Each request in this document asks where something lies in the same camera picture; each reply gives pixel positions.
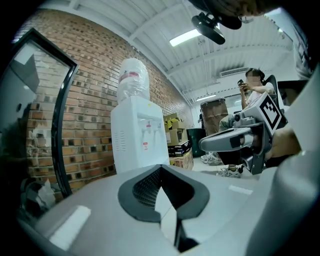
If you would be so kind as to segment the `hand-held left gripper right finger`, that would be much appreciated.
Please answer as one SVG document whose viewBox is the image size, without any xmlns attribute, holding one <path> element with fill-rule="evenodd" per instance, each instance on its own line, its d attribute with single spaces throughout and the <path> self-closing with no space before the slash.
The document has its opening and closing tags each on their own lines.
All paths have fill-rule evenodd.
<svg viewBox="0 0 320 256">
<path fill-rule="evenodd" d="M 192 196 L 177 209 L 176 246 L 161 256 L 249 256 L 254 230 L 269 198 L 269 172 L 230 178 L 163 165 L 162 175 L 178 178 L 174 188 Z"/>
</svg>

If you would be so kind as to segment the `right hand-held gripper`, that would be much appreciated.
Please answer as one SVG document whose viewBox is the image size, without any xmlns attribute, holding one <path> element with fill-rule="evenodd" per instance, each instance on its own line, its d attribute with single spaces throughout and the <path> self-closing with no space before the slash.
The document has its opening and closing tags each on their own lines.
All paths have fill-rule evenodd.
<svg viewBox="0 0 320 256">
<path fill-rule="evenodd" d="M 283 118 L 273 98 L 264 93 L 244 110 L 234 115 L 233 128 L 220 131 L 199 141 L 205 152 L 240 151 L 240 162 L 252 175 L 265 169 L 266 153 Z"/>
</svg>

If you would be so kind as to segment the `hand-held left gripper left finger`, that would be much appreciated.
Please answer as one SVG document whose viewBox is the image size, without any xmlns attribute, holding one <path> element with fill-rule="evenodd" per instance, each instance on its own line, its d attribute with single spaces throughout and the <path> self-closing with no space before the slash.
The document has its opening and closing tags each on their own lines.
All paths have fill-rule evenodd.
<svg viewBox="0 0 320 256">
<path fill-rule="evenodd" d="M 46 256 L 177 256 L 158 222 L 130 216 L 121 206 L 122 184 L 159 165 L 138 168 L 85 185 L 34 225 L 18 218 L 29 239 Z"/>
</svg>

